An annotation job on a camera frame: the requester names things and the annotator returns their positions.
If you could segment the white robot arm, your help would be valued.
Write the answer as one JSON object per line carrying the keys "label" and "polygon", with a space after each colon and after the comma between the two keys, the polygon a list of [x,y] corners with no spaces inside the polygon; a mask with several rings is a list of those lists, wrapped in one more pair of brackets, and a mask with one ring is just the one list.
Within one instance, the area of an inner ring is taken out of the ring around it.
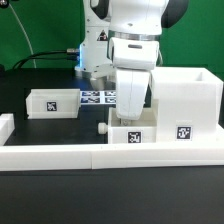
{"label": "white robot arm", "polygon": [[189,0],[83,0],[85,36],[78,75],[96,90],[116,84],[116,116],[123,126],[140,118],[151,72],[161,61],[159,38],[176,24]]}

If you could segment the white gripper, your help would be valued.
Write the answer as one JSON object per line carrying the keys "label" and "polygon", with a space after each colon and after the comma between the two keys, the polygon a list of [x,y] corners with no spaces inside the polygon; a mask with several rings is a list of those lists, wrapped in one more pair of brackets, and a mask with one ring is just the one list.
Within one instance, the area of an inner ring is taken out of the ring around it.
{"label": "white gripper", "polygon": [[116,115],[121,126],[140,118],[158,52],[158,41],[110,39],[108,54],[115,69]]}

